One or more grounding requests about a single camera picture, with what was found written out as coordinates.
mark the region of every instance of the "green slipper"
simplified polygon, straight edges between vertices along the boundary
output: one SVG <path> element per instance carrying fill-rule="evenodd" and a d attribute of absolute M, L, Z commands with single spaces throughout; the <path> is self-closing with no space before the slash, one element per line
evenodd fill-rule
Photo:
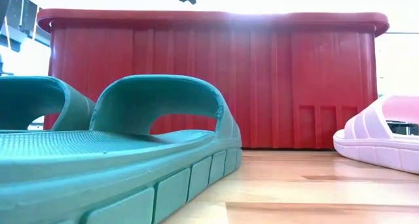
<path fill-rule="evenodd" d="M 214 132 L 150 135 L 167 114 L 217 119 Z M 136 75 L 101 94 L 87 131 L 0 135 L 3 223 L 160 223 L 241 164 L 221 93 L 178 75 Z"/>
<path fill-rule="evenodd" d="M 60 113 L 51 130 L 88 130 L 94 102 L 54 77 L 0 77 L 0 133 L 33 132 L 37 118 Z"/>

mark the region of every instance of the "red storage container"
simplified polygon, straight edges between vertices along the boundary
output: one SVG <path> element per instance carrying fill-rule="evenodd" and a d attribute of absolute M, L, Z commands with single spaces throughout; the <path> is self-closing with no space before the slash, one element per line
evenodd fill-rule
<path fill-rule="evenodd" d="M 333 133 L 377 98 L 374 38 L 389 27 L 379 13 L 58 9 L 38 24 L 52 35 L 50 75 L 93 100 L 127 75 L 190 75 L 223 93 L 244 147 L 295 149 L 333 148 Z M 152 132 L 214 126 L 169 115 Z"/>

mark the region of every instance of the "wooden floor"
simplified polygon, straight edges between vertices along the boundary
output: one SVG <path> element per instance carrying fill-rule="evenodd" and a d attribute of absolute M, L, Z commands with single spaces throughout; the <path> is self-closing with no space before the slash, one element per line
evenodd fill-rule
<path fill-rule="evenodd" d="M 164 224 L 419 223 L 419 176 L 334 152 L 244 151 Z"/>

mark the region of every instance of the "textured footbed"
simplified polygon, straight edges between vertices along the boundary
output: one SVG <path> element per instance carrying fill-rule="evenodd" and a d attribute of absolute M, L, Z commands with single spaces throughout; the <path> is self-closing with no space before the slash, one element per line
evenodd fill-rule
<path fill-rule="evenodd" d="M 0 130 L 0 134 L 7 133 L 35 133 L 35 132 L 49 132 L 50 130 Z"/>
<path fill-rule="evenodd" d="M 152 136 L 121 135 L 96 131 L 1 134 L 0 157 L 79 155 L 127 151 L 191 141 L 210 134 L 214 134 L 214 132 L 182 130 Z"/>

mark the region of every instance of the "container lid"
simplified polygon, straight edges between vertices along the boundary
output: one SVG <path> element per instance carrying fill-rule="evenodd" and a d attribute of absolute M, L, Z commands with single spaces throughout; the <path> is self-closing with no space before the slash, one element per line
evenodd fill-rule
<path fill-rule="evenodd" d="M 212 11 L 125 11 L 125 10 L 72 10 L 43 9 L 37 23 L 50 32 L 53 21 L 64 24 L 244 24 L 248 26 L 339 26 L 350 29 L 371 29 L 376 37 L 390 27 L 387 16 L 377 12 L 361 13 L 316 13 L 289 14 L 233 14 Z"/>

